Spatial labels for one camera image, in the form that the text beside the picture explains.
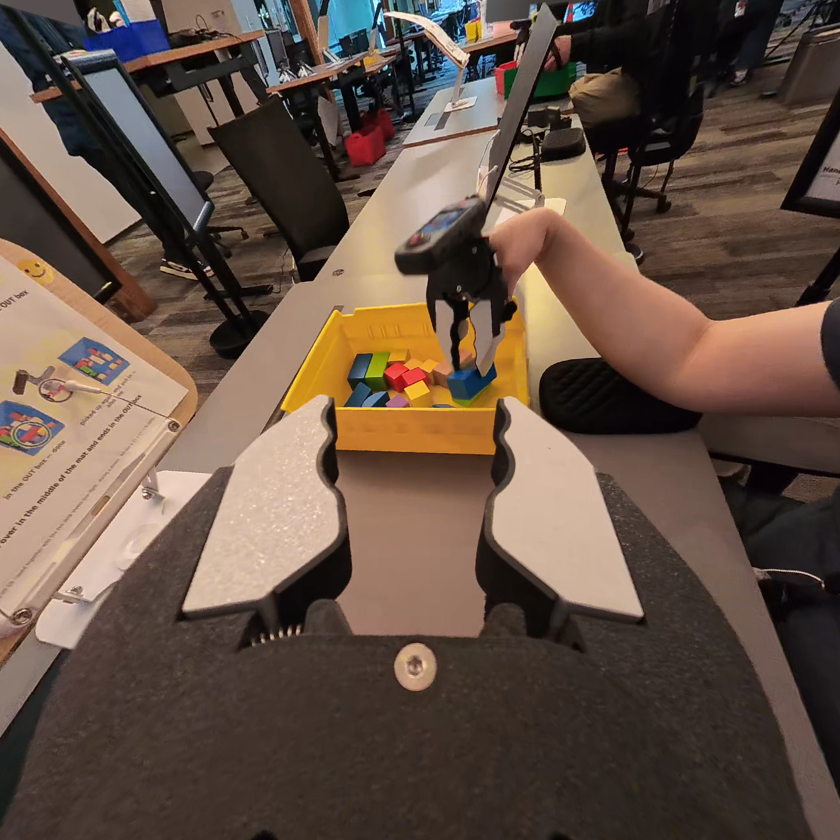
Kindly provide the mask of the person in navy shirt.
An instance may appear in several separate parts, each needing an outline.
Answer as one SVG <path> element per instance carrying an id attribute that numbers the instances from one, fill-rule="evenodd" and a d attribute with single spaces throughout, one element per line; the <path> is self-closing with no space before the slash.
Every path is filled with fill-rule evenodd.
<path id="1" fill-rule="evenodd" d="M 839 782 L 838 489 L 803 502 L 724 484 L 732 517 L 835 788 Z"/>

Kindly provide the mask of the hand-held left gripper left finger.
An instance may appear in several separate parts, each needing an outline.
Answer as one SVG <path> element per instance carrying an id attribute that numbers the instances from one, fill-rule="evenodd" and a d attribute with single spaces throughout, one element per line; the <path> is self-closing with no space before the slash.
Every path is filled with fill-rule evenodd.
<path id="1" fill-rule="evenodd" d="M 309 607 L 350 582 L 334 401 L 313 397 L 236 459 L 182 614 L 248 614 L 257 640 L 302 634 Z"/>

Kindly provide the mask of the red storage tote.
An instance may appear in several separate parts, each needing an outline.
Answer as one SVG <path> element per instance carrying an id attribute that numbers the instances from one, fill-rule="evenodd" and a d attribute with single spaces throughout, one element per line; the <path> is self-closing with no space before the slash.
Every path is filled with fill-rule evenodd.
<path id="1" fill-rule="evenodd" d="M 344 149 L 352 167 L 365 167 L 378 162 L 386 152 L 386 145 L 395 136 L 390 112 L 386 108 L 362 114 L 361 126 L 344 142 Z"/>

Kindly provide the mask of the black office chair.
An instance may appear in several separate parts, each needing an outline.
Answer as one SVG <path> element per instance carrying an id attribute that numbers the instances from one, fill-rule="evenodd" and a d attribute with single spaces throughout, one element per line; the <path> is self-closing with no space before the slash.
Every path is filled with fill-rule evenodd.
<path id="1" fill-rule="evenodd" d="M 643 260 L 644 252 L 634 242 L 635 233 L 630 227 L 635 201 L 639 197 L 655 200 L 657 214 L 670 210 L 672 202 L 667 186 L 676 162 L 697 138 L 704 118 L 705 98 L 706 87 L 699 83 L 670 115 L 661 112 L 617 122 L 607 133 L 602 186 L 623 246 L 637 263 Z M 643 168 L 663 164 L 668 169 L 657 191 L 640 185 Z"/>
<path id="2" fill-rule="evenodd" d="M 208 132 L 286 240 L 300 280 L 315 280 L 350 220 L 328 168 L 284 102 L 271 96 Z"/>

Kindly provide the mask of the blue box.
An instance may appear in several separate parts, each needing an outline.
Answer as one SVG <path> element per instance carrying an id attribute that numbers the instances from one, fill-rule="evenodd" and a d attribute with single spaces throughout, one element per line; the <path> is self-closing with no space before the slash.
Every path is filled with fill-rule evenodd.
<path id="1" fill-rule="evenodd" d="M 89 51 L 110 49 L 124 65 L 171 48 L 161 22 L 156 17 L 100 34 L 87 31 L 83 42 Z"/>

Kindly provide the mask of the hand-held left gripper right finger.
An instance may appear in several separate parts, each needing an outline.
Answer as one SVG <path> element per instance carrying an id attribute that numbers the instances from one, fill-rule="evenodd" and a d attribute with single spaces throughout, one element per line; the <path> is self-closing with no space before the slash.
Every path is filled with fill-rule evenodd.
<path id="1" fill-rule="evenodd" d="M 511 604 L 532 638 L 559 638 L 575 616 L 627 624 L 644 609 L 599 476 L 559 429 L 517 398 L 498 400 L 482 519 L 482 591 Z"/>

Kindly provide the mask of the person's right forearm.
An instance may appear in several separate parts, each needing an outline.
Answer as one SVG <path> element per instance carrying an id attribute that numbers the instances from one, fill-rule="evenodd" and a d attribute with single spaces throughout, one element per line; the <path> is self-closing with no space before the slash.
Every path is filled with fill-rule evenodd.
<path id="1" fill-rule="evenodd" d="M 623 265 L 552 211 L 534 215 L 536 265 L 592 347 L 658 399 L 696 413 L 838 418 L 828 304 L 716 321 Z"/>

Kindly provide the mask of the rolling display screen stand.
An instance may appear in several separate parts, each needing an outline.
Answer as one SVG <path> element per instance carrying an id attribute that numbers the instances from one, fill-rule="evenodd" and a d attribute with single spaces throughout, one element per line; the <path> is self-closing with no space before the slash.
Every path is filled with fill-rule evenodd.
<path id="1" fill-rule="evenodd" d="M 242 287 L 209 233 L 214 204 L 196 186 L 180 152 L 110 50 L 56 59 L 56 84 L 110 153 L 143 205 L 224 317 L 209 342 L 217 355 L 236 360 L 268 320 L 252 311 Z"/>

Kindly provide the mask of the yellow plastic bin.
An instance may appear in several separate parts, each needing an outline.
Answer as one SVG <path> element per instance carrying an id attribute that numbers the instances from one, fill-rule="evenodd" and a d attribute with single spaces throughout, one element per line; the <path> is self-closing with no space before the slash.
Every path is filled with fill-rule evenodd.
<path id="1" fill-rule="evenodd" d="M 281 404 L 293 413 L 313 397 L 331 397 L 343 450 L 449 455 L 492 455 L 497 400 L 514 396 L 528 406 L 529 364 L 526 325 L 518 311 L 497 349 L 497 378 L 471 406 L 453 408 L 346 407 L 347 381 L 358 353 L 407 350 L 416 361 L 442 360 L 441 349 L 422 302 L 334 311 L 315 339 Z"/>

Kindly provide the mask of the dark wooden framed panel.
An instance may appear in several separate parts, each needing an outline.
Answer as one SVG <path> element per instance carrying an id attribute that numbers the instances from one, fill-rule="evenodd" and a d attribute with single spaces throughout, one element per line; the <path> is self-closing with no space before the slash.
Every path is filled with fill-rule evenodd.
<path id="1" fill-rule="evenodd" d="M 1 132 L 1 236 L 33 253 L 127 322 L 157 308 L 16 144 Z"/>

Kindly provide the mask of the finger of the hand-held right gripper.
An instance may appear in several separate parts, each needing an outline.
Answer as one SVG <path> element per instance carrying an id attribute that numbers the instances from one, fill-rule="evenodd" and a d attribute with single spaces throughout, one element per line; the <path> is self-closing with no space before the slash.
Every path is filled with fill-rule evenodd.
<path id="1" fill-rule="evenodd" d="M 494 312 L 491 303 L 475 303 L 469 311 L 475 335 L 476 368 L 481 376 L 486 376 L 494 365 L 498 346 L 505 336 L 507 323 L 501 320 L 502 311 Z"/>
<path id="2" fill-rule="evenodd" d="M 437 298 L 434 301 L 434 330 L 447 361 L 454 370 L 461 368 L 460 343 L 467 335 L 469 301 Z"/>

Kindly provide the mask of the tan wooden block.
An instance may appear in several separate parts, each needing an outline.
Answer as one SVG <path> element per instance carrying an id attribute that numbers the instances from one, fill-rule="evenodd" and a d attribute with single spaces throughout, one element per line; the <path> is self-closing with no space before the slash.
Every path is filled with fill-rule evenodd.
<path id="1" fill-rule="evenodd" d="M 476 368 L 476 357 L 468 350 L 458 352 L 458 369 L 455 369 L 451 360 L 436 362 L 431 368 L 428 376 L 428 383 L 433 387 L 448 389 L 448 379 L 453 373 L 471 371 Z"/>

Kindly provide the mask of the wooden framed instruction sign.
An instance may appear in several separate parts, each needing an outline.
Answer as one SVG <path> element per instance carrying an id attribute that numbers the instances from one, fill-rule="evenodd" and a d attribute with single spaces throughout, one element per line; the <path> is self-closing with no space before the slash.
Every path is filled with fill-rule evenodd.
<path id="1" fill-rule="evenodd" d="M 2 665 L 193 418 L 193 378 L 2 240 Z"/>

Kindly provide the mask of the wooden pillar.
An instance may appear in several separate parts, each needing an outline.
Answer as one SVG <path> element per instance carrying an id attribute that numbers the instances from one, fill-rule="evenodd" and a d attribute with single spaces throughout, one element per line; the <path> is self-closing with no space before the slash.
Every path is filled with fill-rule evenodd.
<path id="1" fill-rule="evenodd" d="M 309 1 L 289 1 L 291 13 L 295 19 L 298 33 L 307 42 L 315 66 L 324 64 L 324 58 L 319 47 L 317 26 L 312 16 Z"/>

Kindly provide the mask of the green plastic bin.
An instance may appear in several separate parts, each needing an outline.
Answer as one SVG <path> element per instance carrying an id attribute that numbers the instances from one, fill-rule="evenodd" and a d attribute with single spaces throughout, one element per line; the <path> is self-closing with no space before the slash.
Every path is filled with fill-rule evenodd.
<path id="1" fill-rule="evenodd" d="M 518 73 L 516 61 L 509 61 L 498 65 L 494 71 L 497 94 L 508 100 Z M 566 95 L 571 84 L 578 77 L 578 65 L 570 62 L 557 70 L 544 70 L 541 72 L 537 85 L 532 94 L 532 99 L 553 100 Z"/>

